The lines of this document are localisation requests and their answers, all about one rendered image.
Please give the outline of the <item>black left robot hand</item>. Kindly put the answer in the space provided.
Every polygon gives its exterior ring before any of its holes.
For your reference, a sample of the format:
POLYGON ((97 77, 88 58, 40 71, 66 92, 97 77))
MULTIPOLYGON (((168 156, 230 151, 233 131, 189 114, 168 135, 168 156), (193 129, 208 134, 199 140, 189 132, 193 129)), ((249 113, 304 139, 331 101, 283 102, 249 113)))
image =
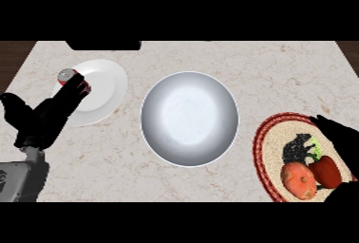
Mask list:
POLYGON ((88 95, 84 76, 76 73, 53 98, 47 98, 35 108, 10 92, 0 95, 4 106, 4 120, 16 129, 13 146, 47 149, 63 130, 76 106, 88 95))

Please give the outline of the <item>black appliance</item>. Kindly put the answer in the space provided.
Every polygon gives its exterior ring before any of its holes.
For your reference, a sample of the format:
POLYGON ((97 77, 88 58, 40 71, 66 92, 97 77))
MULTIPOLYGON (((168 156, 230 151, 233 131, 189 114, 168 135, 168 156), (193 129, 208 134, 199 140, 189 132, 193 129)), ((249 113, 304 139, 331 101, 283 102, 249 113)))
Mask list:
POLYGON ((140 41, 66 41, 72 50, 139 50, 140 41))

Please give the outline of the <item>red can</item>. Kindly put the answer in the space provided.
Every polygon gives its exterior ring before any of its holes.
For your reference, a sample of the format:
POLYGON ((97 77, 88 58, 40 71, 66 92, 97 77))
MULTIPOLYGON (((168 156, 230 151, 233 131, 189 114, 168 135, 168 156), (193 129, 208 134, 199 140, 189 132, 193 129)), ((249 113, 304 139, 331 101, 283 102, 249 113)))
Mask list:
MULTIPOLYGON (((63 69, 59 74, 57 74, 57 83, 59 85, 65 85, 72 76, 76 74, 76 70, 72 68, 63 69)), ((82 81, 81 84, 84 85, 82 92, 90 93, 91 92, 91 87, 87 83, 87 81, 82 81)))

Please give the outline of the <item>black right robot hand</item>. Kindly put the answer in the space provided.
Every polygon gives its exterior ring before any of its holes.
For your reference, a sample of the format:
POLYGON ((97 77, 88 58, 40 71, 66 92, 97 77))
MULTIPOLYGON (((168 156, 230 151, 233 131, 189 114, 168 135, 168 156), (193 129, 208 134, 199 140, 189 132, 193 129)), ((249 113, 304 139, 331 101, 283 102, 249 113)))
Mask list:
POLYGON ((342 182, 329 194, 325 203, 359 203, 359 131, 317 115, 310 118, 322 135, 332 142, 356 181, 342 182))

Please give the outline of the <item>grey bowl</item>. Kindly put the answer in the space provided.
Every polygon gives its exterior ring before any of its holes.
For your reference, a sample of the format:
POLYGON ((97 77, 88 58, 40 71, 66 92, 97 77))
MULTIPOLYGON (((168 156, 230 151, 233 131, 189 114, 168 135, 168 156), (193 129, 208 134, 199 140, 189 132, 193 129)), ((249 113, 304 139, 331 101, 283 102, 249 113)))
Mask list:
POLYGON ((183 71, 153 85, 141 104, 140 127, 149 148, 178 167, 201 167, 235 142, 239 113, 233 95, 205 73, 183 71))

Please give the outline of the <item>white plate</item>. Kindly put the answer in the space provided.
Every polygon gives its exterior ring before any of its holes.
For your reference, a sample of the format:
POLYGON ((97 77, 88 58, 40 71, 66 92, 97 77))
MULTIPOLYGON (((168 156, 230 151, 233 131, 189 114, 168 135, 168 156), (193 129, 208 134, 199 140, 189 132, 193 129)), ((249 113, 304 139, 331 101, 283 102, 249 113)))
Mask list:
POLYGON ((127 91, 124 68, 110 60, 94 59, 72 69, 84 76, 91 92, 74 110, 66 126, 84 126, 103 120, 119 107, 127 91))

